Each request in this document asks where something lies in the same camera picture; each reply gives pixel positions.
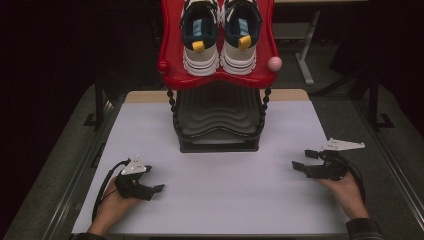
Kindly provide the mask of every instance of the sleeve cuff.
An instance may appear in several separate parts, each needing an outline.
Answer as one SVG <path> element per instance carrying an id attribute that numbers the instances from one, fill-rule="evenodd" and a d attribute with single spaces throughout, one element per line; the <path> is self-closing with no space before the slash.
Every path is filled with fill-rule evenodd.
<path id="1" fill-rule="evenodd" d="M 80 233 L 77 235 L 77 238 L 75 240 L 107 240 L 107 239 L 92 233 Z"/>
<path id="2" fill-rule="evenodd" d="M 346 223 L 349 239 L 384 239 L 378 223 L 371 218 L 352 219 Z"/>

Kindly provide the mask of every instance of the shoe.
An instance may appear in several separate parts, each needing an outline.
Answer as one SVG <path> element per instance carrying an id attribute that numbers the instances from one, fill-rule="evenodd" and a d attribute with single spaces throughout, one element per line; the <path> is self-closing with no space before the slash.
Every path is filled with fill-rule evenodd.
<path id="1" fill-rule="evenodd" d="M 208 76 L 219 67 L 216 47 L 219 8 L 216 0 L 186 0 L 181 13 L 183 63 L 194 76 Z"/>
<path id="2" fill-rule="evenodd" d="M 256 66 L 261 15 L 256 0 L 225 0 L 221 9 L 225 41 L 221 65 L 230 74 L 246 75 Z"/>

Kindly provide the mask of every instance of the yellow pull tab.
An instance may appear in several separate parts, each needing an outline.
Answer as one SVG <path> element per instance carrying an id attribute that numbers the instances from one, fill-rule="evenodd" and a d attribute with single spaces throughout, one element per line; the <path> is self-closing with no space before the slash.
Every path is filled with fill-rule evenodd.
<path id="1" fill-rule="evenodd" d="M 241 50 L 248 49 L 251 44 L 252 44 L 252 38 L 250 37 L 250 35 L 244 36 L 239 39 L 238 49 L 241 49 Z"/>
<path id="2" fill-rule="evenodd" d="M 195 52 L 205 51 L 205 44 L 203 43 L 203 41 L 193 42 L 192 46 Z"/>

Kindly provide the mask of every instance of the floor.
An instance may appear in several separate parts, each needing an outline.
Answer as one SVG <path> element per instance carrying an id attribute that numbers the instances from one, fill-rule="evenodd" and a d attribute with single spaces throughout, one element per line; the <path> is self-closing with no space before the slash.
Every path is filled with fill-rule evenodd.
<path id="1" fill-rule="evenodd" d="M 336 46 L 311 47 L 307 63 L 314 76 L 313 86 L 304 84 L 295 61 L 294 53 L 301 43 L 281 42 L 278 47 L 284 64 L 273 88 L 301 88 L 312 93 L 342 77 L 328 68 Z M 326 96 L 311 97 L 323 129 L 328 138 L 366 143 L 364 151 L 346 152 L 344 156 L 361 170 L 367 206 L 386 239 L 424 239 L 423 138 L 402 113 L 393 95 L 382 86 L 378 112 L 386 114 L 394 127 L 375 131 L 366 119 L 368 96 L 353 101 L 347 95 L 350 87 L 351 84 L 346 84 Z M 95 112 L 94 87 L 87 89 L 5 239 L 72 239 L 70 232 L 95 173 L 96 161 L 124 98 L 106 105 L 105 122 L 95 131 L 93 126 L 84 126 L 87 116 Z M 110 239 L 145 238 L 111 236 Z"/>

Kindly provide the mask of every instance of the table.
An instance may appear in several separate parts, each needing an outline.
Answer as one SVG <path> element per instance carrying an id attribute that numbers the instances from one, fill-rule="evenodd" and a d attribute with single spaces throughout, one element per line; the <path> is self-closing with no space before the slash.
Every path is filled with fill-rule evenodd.
<path id="1" fill-rule="evenodd" d="M 303 90 L 273 90 L 257 152 L 181 153 L 166 92 L 131 92 L 111 130 L 72 233 L 85 232 L 98 190 L 119 161 L 140 155 L 152 171 L 141 183 L 166 184 L 117 223 L 137 236 L 315 236 L 346 234 L 331 193 L 291 161 L 327 141 Z"/>
<path id="2" fill-rule="evenodd" d="M 340 3 L 360 3 L 368 2 L 368 0 L 274 0 L 275 4 L 340 4 Z M 308 54 L 315 28 L 321 11 L 316 10 L 311 17 L 310 22 L 306 23 L 274 23 L 274 38 L 275 39 L 304 39 L 300 53 L 296 53 L 296 60 L 299 64 L 306 85 L 314 85 L 314 80 L 306 64 L 306 55 Z"/>

